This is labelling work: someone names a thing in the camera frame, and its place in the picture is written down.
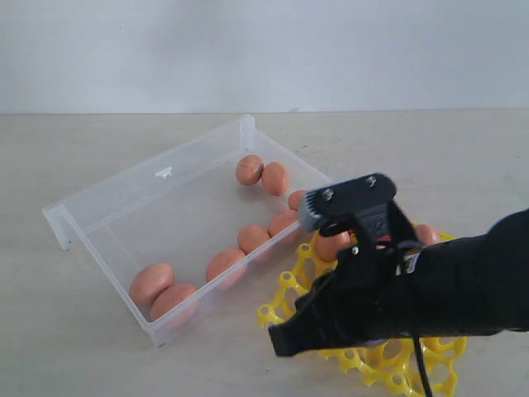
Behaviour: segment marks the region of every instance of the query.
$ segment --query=screw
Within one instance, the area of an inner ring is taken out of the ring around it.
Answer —
[[[369,178],[365,180],[365,182],[369,185],[369,188],[372,189],[374,187],[374,184],[377,183],[376,177],[371,175]]]
[[[332,191],[332,189],[327,188],[327,189],[323,190],[322,194],[323,194],[323,199],[325,201],[331,201],[332,195],[334,194],[334,192]]]

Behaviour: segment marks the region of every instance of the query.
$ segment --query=yellow plastic egg tray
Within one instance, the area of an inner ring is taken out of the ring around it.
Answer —
[[[440,234],[442,241],[453,239],[445,233]],[[259,307],[257,317],[261,327],[290,318],[294,313],[294,300],[310,290],[316,277],[336,266],[337,261],[324,262],[314,254],[316,236],[315,233],[309,243],[298,247],[296,265],[279,276],[279,290],[274,299]],[[465,354],[467,338],[451,338],[445,342],[443,338],[425,337],[421,343],[431,389],[436,395],[453,397],[457,386],[454,362]],[[326,360],[335,357],[344,372],[356,368],[366,386],[380,381],[392,395],[424,395],[411,339],[391,339],[373,347],[321,350],[319,355]]]

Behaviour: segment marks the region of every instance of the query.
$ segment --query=clear plastic tray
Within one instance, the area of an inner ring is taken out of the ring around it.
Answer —
[[[236,164],[249,153],[261,156],[265,164],[280,161],[287,166],[291,185],[283,197],[268,195],[260,184],[238,184]],[[269,261],[274,261],[274,255],[285,250],[294,252],[299,243],[289,247],[280,243],[299,228],[295,223],[206,283],[207,263],[224,248],[236,246],[241,227],[250,222],[266,227],[277,212],[287,208],[289,193],[329,181],[259,132],[252,116],[244,116],[69,196],[45,208],[43,214],[64,250],[76,237],[83,242],[138,323],[160,346],[194,325],[221,301],[228,291],[218,285],[232,272],[246,265],[249,270],[263,266],[253,262],[264,251],[270,249],[273,256]],[[141,269],[161,261],[174,267],[177,282],[194,284],[199,289],[150,322],[127,291]],[[249,271],[240,283],[251,282],[251,275]],[[184,321],[191,309],[193,316]]]

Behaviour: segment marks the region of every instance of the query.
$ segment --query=brown egg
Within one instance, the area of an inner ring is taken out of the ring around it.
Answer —
[[[296,190],[294,193],[290,194],[288,197],[288,207],[298,211],[299,204],[301,204],[304,195],[305,190]]]
[[[173,284],[173,268],[167,263],[154,263],[136,275],[129,288],[129,296],[138,306],[151,306]]]
[[[418,239],[427,246],[437,244],[441,240],[439,232],[430,225],[416,225],[415,233],[417,234]]]
[[[343,232],[332,237],[317,236],[314,242],[314,252],[325,262],[333,262],[339,250],[347,248],[350,245],[348,232]]]
[[[150,320],[156,321],[164,314],[169,312],[172,308],[181,304],[185,299],[189,298],[197,291],[197,287],[191,284],[176,284],[160,294],[155,300],[150,309]],[[181,323],[186,322],[193,315],[197,309],[198,302],[192,304],[188,309],[179,313],[178,317],[171,322],[171,326],[176,327]]]
[[[264,227],[257,223],[250,223],[244,226],[237,236],[237,243],[239,248],[245,252],[246,255],[255,251],[257,248],[265,244],[270,239],[270,235]],[[269,259],[269,252],[264,252],[263,255],[259,255],[256,261],[262,262]]]
[[[217,278],[219,275],[224,273],[235,263],[244,258],[246,254],[239,248],[227,248],[224,251],[216,254],[206,269],[206,281],[209,283],[211,280]],[[246,266],[241,267],[235,273],[232,273],[227,279],[222,281],[218,285],[218,289],[224,290],[231,288],[242,276],[246,273]]]
[[[240,184],[251,186],[259,182],[264,167],[263,161],[258,155],[246,155],[237,164],[235,177]]]
[[[298,211],[294,211],[293,209],[287,209],[286,211],[282,211],[280,213],[277,213],[272,218],[272,221],[270,222],[270,226],[268,226],[268,234],[273,237],[276,234],[279,234],[284,229],[292,225],[294,222],[298,220]],[[290,233],[288,236],[286,236],[281,242],[284,243],[291,243],[298,238],[300,233],[300,230],[298,230]]]
[[[263,169],[262,184],[269,194],[281,196],[290,185],[290,173],[281,163],[267,164]]]

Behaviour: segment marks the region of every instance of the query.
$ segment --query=white table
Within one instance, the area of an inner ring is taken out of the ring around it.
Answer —
[[[60,250],[44,206],[234,118],[0,117],[2,396],[388,395],[314,354],[276,358],[256,323],[259,294],[154,349],[83,245]],[[332,177],[387,173],[410,218],[458,236],[485,232],[529,202],[529,110],[289,113],[257,122]],[[457,395],[526,395],[529,336],[472,338],[456,368]]]

